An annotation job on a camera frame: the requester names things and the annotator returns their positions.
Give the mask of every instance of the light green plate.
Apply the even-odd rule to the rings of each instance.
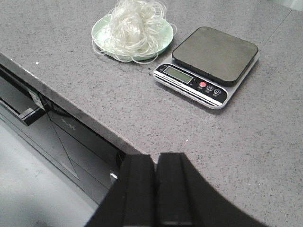
[[[107,29],[104,29],[109,21],[110,21],[110,15],[106,15],[105,17],[101,18],[99,21],[95,23],[91,30],[91,36],[93,38],[94,43],[104,51],[105,54],[113,57],[113,54],[111,51],[107,50],[106,47],[104,47],[104,41],[108,38],[109,34],[107,32]],[[172,38],[174,36],[174,31],[171,27],[171,25],[163,19],[163,29],[160,31],[160,35],[163,37],[162,47],[159,48],[157,51],[158,54],[161,54],[165,49],[168,47],[168,45],[171,43]],[[135,61],[143,61],[147,59],[151,59],[155,57],[157,54],[155,53],[153,56],[149,57],[141,57],[141,56],[132,56]],[[129,56],[120,56],[118,55],[118,58],[121,60],[127,60],[129,59]]]

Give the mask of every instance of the scale display screen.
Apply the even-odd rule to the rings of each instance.
[[[170,76],[176,78],[176,79],[179,79],[181,81],[183,81],[184,83],[188,84],[191,79],[193,77],[171,67],[171,66],[168,66],[165,70],[164,70],[165,73],[169,74]]]

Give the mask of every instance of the digital kitchen scale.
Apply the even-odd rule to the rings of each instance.
[[[221,109],[258,58],[256,45],[200,27],[155,69],[154,77],[209,108]]]

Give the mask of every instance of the gray countertop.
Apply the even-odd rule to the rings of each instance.
[[[138,65],[93,53],[92,26],[115,2],[2,0],[0,52],[26,69],[21,78],[126,153],[157,160],[161,152],[185,152],[251,216],[271,226],[302,226],[303,13],[266,0],[167,0],[167,20],[178,32],[155,62]],[[152,77],[200,26],[260,51],[222,110]]]

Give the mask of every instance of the black drawer handle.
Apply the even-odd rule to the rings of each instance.
[[[45,114],[44,109],[36,107],[35,109],[28,108],[23,113],[18,113],[9,104],[0,98],[0,105],[9,111],[14,117],[21,121],[25,126],[29,126]]]

